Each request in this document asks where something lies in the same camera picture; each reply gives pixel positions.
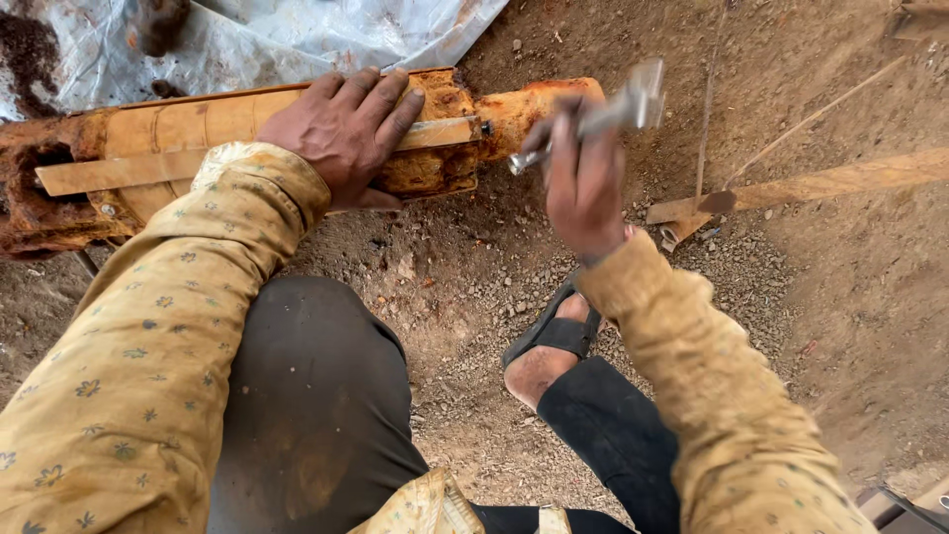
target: sleeve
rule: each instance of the sleeve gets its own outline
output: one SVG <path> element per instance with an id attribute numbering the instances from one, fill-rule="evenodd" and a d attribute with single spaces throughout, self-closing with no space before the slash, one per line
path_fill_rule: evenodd
<path id="1" fill-rule="evenodd" d="M 579 278 L 620 325 L 679 439 L 682 532 L 876 532 L 837 482 L 838 461 L 767 359 L 712 306 L 704 277 L 672 269 L 642 230 Z"/>
<path id="2" fill-rule="evenodd" d="M 3 531 L 204 532 L 246 312 L 329 201 L 291 152 L 211 151 L 0 413 Z"/>

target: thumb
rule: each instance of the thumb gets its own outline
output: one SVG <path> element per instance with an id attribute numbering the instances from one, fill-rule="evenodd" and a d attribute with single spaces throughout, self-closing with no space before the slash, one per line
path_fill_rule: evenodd
<path id="1" fill-rule="evenodd" d="M 367 187 L 356 199 L 353 208 L 373 211 L 400 211 L 402 201 L 388 193 L 383 193 L 379 189 Z"/>

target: white tarp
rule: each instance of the white tarp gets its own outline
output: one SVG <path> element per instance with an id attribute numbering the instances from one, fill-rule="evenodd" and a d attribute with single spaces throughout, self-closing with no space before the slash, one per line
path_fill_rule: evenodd
<path id="1" fill-rule="evenodd" d="M 0 0 L 0 10 L 23 3 Z M 193 0 L 181 45 L 163 58 L 125 43 L 123 3 L 33 0 L 28 16 L 59 40 L 55 107 L 154 98 L 156 79 L 199 95 L 303 82 L 334 68 L 454 65 L 507 0 Z M 22 118 L 2 70 L 0 116 Z"/>

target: wrist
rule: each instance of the wrist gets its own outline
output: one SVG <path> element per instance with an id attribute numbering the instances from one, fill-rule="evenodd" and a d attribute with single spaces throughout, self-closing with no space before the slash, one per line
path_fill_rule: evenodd
<path id="1" fill-rule="evenodd" d="M 577 258 L 580 260 L 581 265 L 589 269 L 616 252 L 625 242 L 626 232 L 625 229 L 621 227 L 618 233 L 610 236 L 609 239 L 605 239 L 602 245 L 586 248 L 583 252 L 577 253 Z"/>

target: black pants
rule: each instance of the black pants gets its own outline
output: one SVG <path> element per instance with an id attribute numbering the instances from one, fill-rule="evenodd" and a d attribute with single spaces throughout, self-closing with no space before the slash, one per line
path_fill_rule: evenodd
<path id="1" fill-rule="evenodd" d="M 428 470 L 412 445 L 401 344 L 336 280 L 266 284 L 230 382 L 209 532 L 342 534 Z M 676 439 L 605 360 L 589 358 L 561 376 L 537 412 L 642 534 L 679 532 L 670 481 Z M 489 533 L 537 528 L 535 506 L 473 507 Z M 577 534 L 630 532 L 597 511 L 568 517 Z"/>

